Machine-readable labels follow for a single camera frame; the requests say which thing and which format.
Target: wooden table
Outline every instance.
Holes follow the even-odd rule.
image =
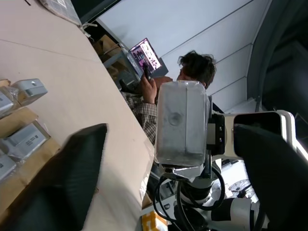
[[[82,32],[28,1],[0,1],[0,79],[44,83],[49,92],[30,108],[60,144],[81,128],[108,124],[99,193],[84,230],[135,230],[154,148]]]

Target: dark hair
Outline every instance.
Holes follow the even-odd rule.
[[[182,71],[192,79],[204,82],[205,88],[213,82],[216,73],[215,59],[210,54],[198,54],[196,51],[180,56],[178,64],[183,66]]]

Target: plaid shirt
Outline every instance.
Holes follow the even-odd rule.
[[[121,92],[121,94],[140,123],[144,133],[154,145],[157,124],[157,106],[151,103],[143,103],[141,95],[126,92]]]

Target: hand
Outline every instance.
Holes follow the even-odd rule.
[[[140,81],[143,101],[145,103],[155,103],[155,97],[157,94],[157,87],[154,79],[150,79],[150,82],[143,75]]]
[[[163,83],[172,82],[173,79],[167,76],[161,76],[158,78],[154,78],[154,81],[156,83],[157,89],[159,89]]]

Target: person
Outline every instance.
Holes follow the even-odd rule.
[[[181,66],[177,80],[199,81],[207,89],[213,82],[216,66],[212,55],[198,54],[191,51],[180,56],[178,64]],[[143,131],[154,145],[157,123],[156,96],[163,83],[173,81],[170,77],[152,78],[150,81],[142,76],[140,81],[141,94],[121,92]]]

